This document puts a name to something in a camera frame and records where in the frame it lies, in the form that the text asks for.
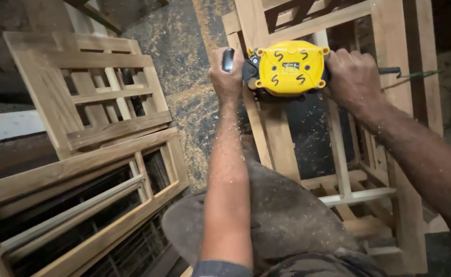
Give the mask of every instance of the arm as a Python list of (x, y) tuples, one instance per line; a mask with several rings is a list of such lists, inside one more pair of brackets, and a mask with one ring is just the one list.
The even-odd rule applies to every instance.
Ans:
[(332, 52), (331, 97), (383, 143), (423, 199), (451, 231), (451, 146), (386, 101), (370, 54)]
[(232, 72), (224, 72), (225, 49), (217, 50), (216, 62), (210, 68), (210, 79), (219, 98), (219, 120), (208, 165), (200, 259), (229, 261), (252, 269), (250, 183), (237, 129), (244, 57), (237, 52)]

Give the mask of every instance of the shirt sleeve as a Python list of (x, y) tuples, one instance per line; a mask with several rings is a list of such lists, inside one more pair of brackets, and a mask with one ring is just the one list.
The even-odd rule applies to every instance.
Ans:
[(253, 277), (253, 272), (245, 266), (226, 261), (199, 261), (192, 277)]

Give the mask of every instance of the hand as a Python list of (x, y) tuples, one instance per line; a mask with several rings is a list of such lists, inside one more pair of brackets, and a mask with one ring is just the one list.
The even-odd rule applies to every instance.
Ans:
[(227, 47), (223, 47), (215, 51), (214, 61), (208, 71), (215, 93), (219, 98), (219, 104), (237, 103), (243, 90), (243, 54), (236, 51), (232, 62), (232, 72), (225, 72), (222, 70), (222, 56), (226, 49)]
[(370, 54), (345, 49), (331, 52), (327, 62), (332, 78), (328, 86), (331, 98), (354, 116), (370, 116), (387, 104), (381, 92), (377, 65)]

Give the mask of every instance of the teak wood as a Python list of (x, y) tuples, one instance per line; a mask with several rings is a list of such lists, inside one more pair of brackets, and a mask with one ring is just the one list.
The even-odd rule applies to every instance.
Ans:
[[(142, 152), (165, 148), (168, 156), (166, 170), (172, 183), (157, 194), (153, 194), (145, 169)], [(93, 179), (94, 172), (99, 176), (114, 165), (124, 165), (128, 160), (136, 165), (132, 167), (133, 177), (112, 189), (88, 199), (59, 215), (52, 217), (25, 232), (0, 242), (0, 276), (13, 276), (9, 262), (17, 261), (42, 245), (63, 234), (76, 224), (101, 211), (111, 203), (139, 189), (143, 181), (142, 204), (124, 214), (114, 223), (100, 230), (68, 253), (62, 255), (34, 276), (72, 276), (116, 247), (146, 219), (163, 205), (172, 200), (188, 185), (183, 152), (176, 128), (136, 138), (114, 146), (72, 157), (54, 164), (13, 175), (0, 180), (0, 214), (6, 217), (23, 211), (37, 202), (23, 202), (23, 199), (40, 196), (46, 199), (44, 192), (55, 187), (60, 191), (76, 183), (81, 184), (87, 176)]]
[[(410, 65), (413, 68), (433, 70), (436, 67), (433, 62), (436, 52), (435, 47), (429, 46), (435, 44), (431, 31), (430, 0), (408, 2), (413, 5), (406, 3), (404, 6), (402, 0), (236, 0), (237, 10), (223, 16), (222, 21), (229, 46), (243, 53), (246, 52), (244, 47), (269, 47), (275, 42), (298, 39), (305, 35), (312, 35), (318, 46), (328, 46), (327, 28), (332, 28), (333, 35), (346, 40), (344, 47), (357, 50), (354, 20), (370, 15), (379, 66), (400, 66), (404, 74), (409, 72)], [(414, 35), (418, 34), (414, 41), (419, 43), (409, 41), (407, 44), (404, 16), (414, 18)], [(409, 51), (421, 54), (422, 59), (409, 61)], [(425, 91), (425, 98), (430, 102), (427, 108), (429, 126), (441, 133), (436, 79), (437, 77), (433, 77), (417, 85), (420, 85), (420, 90)], [(410, 82), (392, 87), (399, 82), (395, 76), (384, 75), (381, 80), (383, 87), (390, 87), (385, 90), (389, 102), (413, 115)], [(327, 196), (320, 199), (327, 205), (334, 205), (345, 227), (357, 236), (387, 233), (388, 228), (393, 230), (397, 246), (368, 249), (385, 269), (388, 269), (387, 265), (392, 265), (393, 269), (388, 270), (389, 273), (427, 272), (420, 196), (388, 153), (387, 172), (378, 167), (373, 135), (365, 129), (360, 129), (359, 139), (356, 120), (349, 115), (353, 147), (356, 151), (355, 161), (363, 170), (349, 172), (338, 107), (332, 100), (323, 96), (336, 174), (300, 180), (284, 107), (256, 103), (247, 88), (243, 89), (243, 99), (262, 164), (299, 182), (306, 189), (321, 187)], [(366, 189), (360, 181), (374, 183), (379, 188)], [(382, 205), (381, 198), (392, 200), (392, 214)], [(348, 206), (354, 202), (364, 202), (376, 218), (357, 219)]]
[[(4, 38), (60, 160), (166, 129), (171, 121), (152, 59), (136, 41), (70, 33), (5, 32)], [(140, 98), (144, 116), (129, 97)]]

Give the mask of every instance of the yellow planer housing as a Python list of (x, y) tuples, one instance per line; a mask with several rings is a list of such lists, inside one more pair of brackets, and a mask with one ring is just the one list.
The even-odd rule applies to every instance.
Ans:
[(326, 85), (324, 56), (329, 53), (330, 48), (307, 41), (284, 41), (255, 51), (249, 49), (250, 59), (256, 55), (259, 60), (259, 78), (252, 79), (254, 83), (249, 87), (265, 88), (280, 97), (296, 97), (311, 89), (322, 89)]

